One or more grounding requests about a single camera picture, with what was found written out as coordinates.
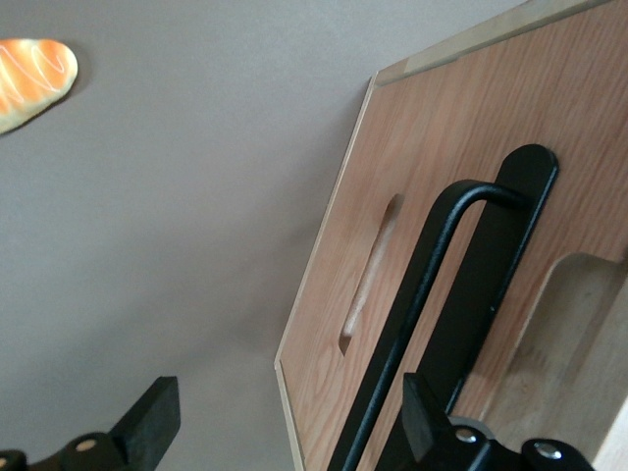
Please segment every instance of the bread roll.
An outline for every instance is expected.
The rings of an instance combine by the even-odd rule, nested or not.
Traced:
[[[0,40],[0,133],[12,130],[62,98],[79,65],[52,39]]]

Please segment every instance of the black bracket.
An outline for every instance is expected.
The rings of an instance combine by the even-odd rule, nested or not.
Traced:
[[[19,450],[0,451],[1,471],[153,471],[181,425],[177,378],[158,378],[108,434],[92,433],[56,454],[26,464]]]
[[[497,309],[558,173],[552,152],[530,144],[510,153],[494,183],[462,181],[434,203],[392,304],[330,461],[330,471],[357,468],[410,342],[447,247],[464,212],[487,202],[418,371],[448,414],[484,343]],[[414,462],[400,414],[377,466]]]
[[[564,442],[532,439],[516,453],[485,431],[452,425],[419,373],[403,376],[401,411],[414,460],[396,471],[594,471]]]

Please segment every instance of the cutout handle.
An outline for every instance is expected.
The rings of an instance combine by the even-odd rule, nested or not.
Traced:
[[[391,202],[384,212],[382,224],[380,225],[380,229],[378,230],[373,246],[371,247],[368,261],[366,262],[366,266],[364,267],[364,271],[360,277],[360,283],[357,286],[357,290],[355,291],[355,295],[351,301],[351,306],[346,314],[342,331],[340,332],[338,345],[343,355],[346,354],[346,350],[353,338],[355,326],[362,314],[362,308],[371,293],[373,282],[380,270],[380,265],[382,264],[384,254],[386,253],[386,249],[388,248],[391,237],[393,236],[396,219],[399,215],[402,204],[403,196],[401,194],[396,194],[392,197]]]

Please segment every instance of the wooden board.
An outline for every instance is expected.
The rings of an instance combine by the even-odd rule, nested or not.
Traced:
[[[372,89],[279,356],[305,468],[326,469],[427,212],[448,184],[493,180],[503,157],[530,142],[561,165],[457,414],[483,419],[490,410],[556,260],[624,258],[627,23],[628,2],[617,0]],[[343,354],[343,324],[398,194],[394,230]],[[420,360],[479,209],[456,234],[402,371]],[[373,468],[399,404],[397,378],[360,469]]]

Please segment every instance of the plywood edge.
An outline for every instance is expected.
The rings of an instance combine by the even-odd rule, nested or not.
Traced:
[[[288,439],[290,442],[290,450],[292,451],[292,460],[294,461],[294,471],[304,471],[303,452],[298,439],[296,424],[294,423],[294,414],[292,413],[292,405],[290,403],[288,389],[286,388],[286,378],[284,377],[284,368],[281,361],[275,363],[275,372],[277,373],[277,382],[279,383],[279,392],[282,398],[286,427],[288,428]]]
[[[314,241],[314,247],[312,248],[312,253],[310,254],[310,258],[307,262],[307,266],[305,267],[305,272],[303,274],[303,278],[301,279],[301,284],[298,288],[298,292],[296,293],[296,298],[294,299],[294,304],[292,305],[292,309],[290,311],[290,315],[288,317],[288,323],[286,325],[286,329],[284,330],[284,334],[282,336],[282,340],[280,341],[279,344],[279,348],[277,350],[277,356],[275,357],[275,369],[281,368],[281,357],[282,357],[282,352],[284,351],[284,345],[286,344],[286,340],[288,338],[288,334],[289,334],[289,330],[290,330],[290,326],[292,324],[292,320],[294,318],[294,313],[298,307],[299,304],[299,300],[303,294],[303,290],[305,289],[305,285],[307,284],[307,280],[309,278],[310,275],[310,271],[312,268],[312,261],[314,260],[314,258],[316,257],[316,254],[318,253],[318,247],[320,246],[320,242],[321,242],[321,237],[322,234],[327,226],[327,221],[329,219],[329,215],[330,215],[330,210],[332,208],[332,206],[334,205],[334,202],[336,201],[336,195],[338,194],[338,189],[340,186],[340,182],[342,182],[342,176],[344,175],[344,170],[346,169],[346,166],[348,165],[349,159],[351,158],[351,154],[353,151],[353,145],[355,144],[355,139],[358,135],[358,132],[360,130],[360,126],[362,124],[362,120],[364,119],[364,114],[366,113],[366,109],[368,107],[369,101],[371,99],[371,95],[373,94],[373,90],[375,89],[376,85],[375,85],[375,76],[373,76],[371,78],[371,80],[369,81],[369,85],[366,89],[366,94],[364,96],[364,101],[362,102],[362,107],[360,108],[360,112],[358,113],[358,117],[357,117],[357,121],[355,123],[355,127],[353,128],[353,133],[351,135],[351,138],[349,140],[349,144],[346,147],[346,152],[344,153],[344,158],[342,159],[342,164],[340,166],[340,172],[339,175],[336,179],[336,184],[334,186],[334,189],[332,190],[332,195],[330,197],[330,201],[327,204],[327,209],[325,211],[325,215],[323,216],[323,222],[321,223],[321,227],[318,231],[318,234],[316,236],[316,240]]]
[[[453,62],[478,49],[575,15],[609,0],[528,0],[494,18],[439,42],[376,74],[383,86]]]

